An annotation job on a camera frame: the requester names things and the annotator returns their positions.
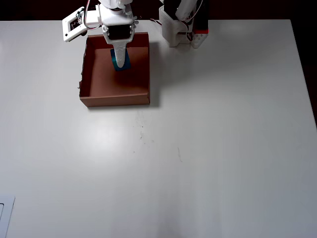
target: cardboard box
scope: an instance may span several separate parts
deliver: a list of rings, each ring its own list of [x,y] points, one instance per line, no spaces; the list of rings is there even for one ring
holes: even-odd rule
[[[135,33],[127,44],[131,68],[115,71],[103,35],[88,36],[84,54],[80,100],[87,107],[150,103],[149,36]]]

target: blue object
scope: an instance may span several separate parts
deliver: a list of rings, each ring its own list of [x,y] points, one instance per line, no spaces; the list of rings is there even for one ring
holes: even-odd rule
[[[129,58],[127,49],[125,49],[125,61],[122,68],[119,68],[117,65],[117,61],[115,60],[114,49],[111,49],[110,53],[111,53],[112,63],[113,63],[115,71],[122,71],[122,70],[131,68],[130,58]]]

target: white table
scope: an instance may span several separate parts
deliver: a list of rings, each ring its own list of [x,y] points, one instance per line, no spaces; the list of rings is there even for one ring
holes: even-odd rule
[[[169,49],[141,21],[151,105],[87,109],[86,38],[0,22],[7,238],[317,236],[317,130],[291,22],[209,27],[199,49]]]

